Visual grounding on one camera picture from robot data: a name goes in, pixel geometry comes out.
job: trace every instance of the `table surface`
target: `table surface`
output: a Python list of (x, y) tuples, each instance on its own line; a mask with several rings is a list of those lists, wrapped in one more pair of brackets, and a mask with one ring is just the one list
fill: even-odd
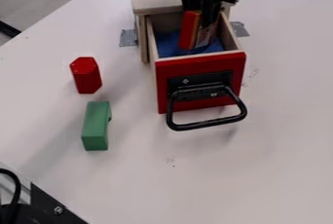
[[(132, 28), (130, 0), (73, 0), (0, 48), (1, 162), (95, 224), (329, 223), (332, 9), (333, 0), (240, 0), (231, 20), (251, 35), (240, 38), (248, 117), (174, 132), (138, 48), (118, 47)], [(99, 63), (96, 94), (76, 93), (77, 56)], [(89, 100), (111, 103), (109, 151), (82, 146)]]

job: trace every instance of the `drawer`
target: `drawer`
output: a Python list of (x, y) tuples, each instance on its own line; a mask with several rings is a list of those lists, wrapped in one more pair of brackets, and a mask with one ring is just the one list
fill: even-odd
[[(246, 54), (234, 34), (226, 15), (221, 12), (217, 38), (223, 51), (208, 54), (161, 57), (157, 36), (179, 30), (182, 13), (169, 13), (148, 16), (147, 42), (150, 64), (156, 82), (159, 113), (167, 112), (167, 104), (175, 87), (191, 87), (197, 84), (225, 82), (230, 84), (236, 95), (241, 91), (241, 80), (245, 67)], [(206, 107), (234, 104), (229, 95), (212, 93), (209, 97), (196, 96), (182, 98), (174, 103), (174, 111), (193, 110)]]

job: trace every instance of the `red object in gripper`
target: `red object in gripper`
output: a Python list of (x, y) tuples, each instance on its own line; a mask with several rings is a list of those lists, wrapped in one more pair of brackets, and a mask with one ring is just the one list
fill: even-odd
[(79, 93), (95, 93), (101, 87), (98, 64), (92, 56), (80, 56), (69, 66)]

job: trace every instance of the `toy block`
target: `toy block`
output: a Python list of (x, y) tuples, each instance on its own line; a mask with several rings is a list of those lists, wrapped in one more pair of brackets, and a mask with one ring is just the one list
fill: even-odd
[(78, 93), (95, 93), (102, 86), (98, 64), (93, 57), (78, 57), (69, 66)]
[(107, 150), (107, 127), (111, 121), (108, 101), (89, 102), (82, 130), (82, 141), (86, 150)]

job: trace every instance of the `black drawer handle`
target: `black drawer handle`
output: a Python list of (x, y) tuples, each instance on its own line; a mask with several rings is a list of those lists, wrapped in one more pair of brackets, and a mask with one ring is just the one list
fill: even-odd
[(234, 91), (229, 86), (221, 85), (219, 89), (226, 95), (229, 95), (234, 100), (236, 106), (240, 109), (239, 115), (226, 118), (205, 120), (190, 124), (177, 125), (173, 122), (173, 107), (174, 107), (174, 102), (177, 101), (177, 99), (182, 95), (182, 91), (176, 91), (171, 95), (167, 105), (167, 111), (166, 111), (167, 125), (174, 131), (189, 131), (200, 128), (231, 124), (243, 120), (247, 115), (247, 108), (245, 104), (241, 101), (241, 99), (234, 93)]

